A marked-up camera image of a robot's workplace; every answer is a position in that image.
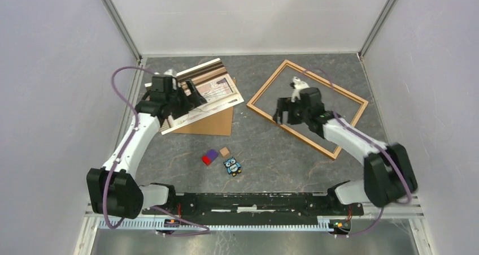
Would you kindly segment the printed photo sheet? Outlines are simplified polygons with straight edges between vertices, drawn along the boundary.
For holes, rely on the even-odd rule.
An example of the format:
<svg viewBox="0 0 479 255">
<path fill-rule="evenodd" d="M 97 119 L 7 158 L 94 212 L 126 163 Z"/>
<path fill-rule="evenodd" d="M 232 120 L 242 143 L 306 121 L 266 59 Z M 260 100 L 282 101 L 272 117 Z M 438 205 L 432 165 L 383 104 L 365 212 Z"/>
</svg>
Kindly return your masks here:
<svg viewBox="0 0 479 255">
<path fill-rule="evenodd" d="M 221 59 L 216 58 L 180 72 L 168 70 L 165 74 L 176 77 L 187 95 L 190 92 L 185 80 L 191 79 L 206 103 L 178 119 L 166 119 L 159 130 L 162 135 L 231 135 L 233 106 L 244 99 L 236 87 L 236 80 L 228 74 Z"/>
</svg>

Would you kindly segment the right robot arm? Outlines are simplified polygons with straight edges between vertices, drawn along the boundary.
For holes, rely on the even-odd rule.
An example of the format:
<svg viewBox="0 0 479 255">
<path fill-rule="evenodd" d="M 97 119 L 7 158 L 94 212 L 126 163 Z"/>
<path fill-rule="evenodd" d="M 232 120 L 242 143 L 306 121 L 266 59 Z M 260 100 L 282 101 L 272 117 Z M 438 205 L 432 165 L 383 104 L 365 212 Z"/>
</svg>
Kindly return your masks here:
<svg viewBox="0 0 479 255">
<path fill-rule="evenodd" d="M 370 202 L 378 208 L 397 202 L 407 204 L 417 190 L 417 181 L 404 146 L 387 144 L 358 131 L 337 112 L 325 109 L 318 88 L 296 89 L 291 97 L 279 98 L 273 120 L 281 124 L 305 124 L 322 139 L 344 149 L 363 166 L 363 179 L 347 181 L 332 190 L 326 207 L 341 214 L 349 204 Z"/>
</svg>

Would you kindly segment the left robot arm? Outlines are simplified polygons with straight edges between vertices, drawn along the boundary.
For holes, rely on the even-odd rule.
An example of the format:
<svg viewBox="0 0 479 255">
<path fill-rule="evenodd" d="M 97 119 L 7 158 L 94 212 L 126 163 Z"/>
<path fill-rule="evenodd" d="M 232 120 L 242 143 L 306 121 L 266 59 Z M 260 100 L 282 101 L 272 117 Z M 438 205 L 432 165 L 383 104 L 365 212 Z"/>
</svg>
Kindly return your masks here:
<svg viewBox="0 0 479 255">
<path fill-rule="evenodd" d="M 135 177 L 146 148 L 168 118 L 178 119 L 206 103 L 191 79 L 155 75 L 146 97 L 134 107 L 133 122 L 113 155 L 101 168 L 92 168 L 86 182 L 97 214 L 134 219 L 156 206 L 173 213 L 177 198 L 166 184 L 137 184 Z"/>
</svg>

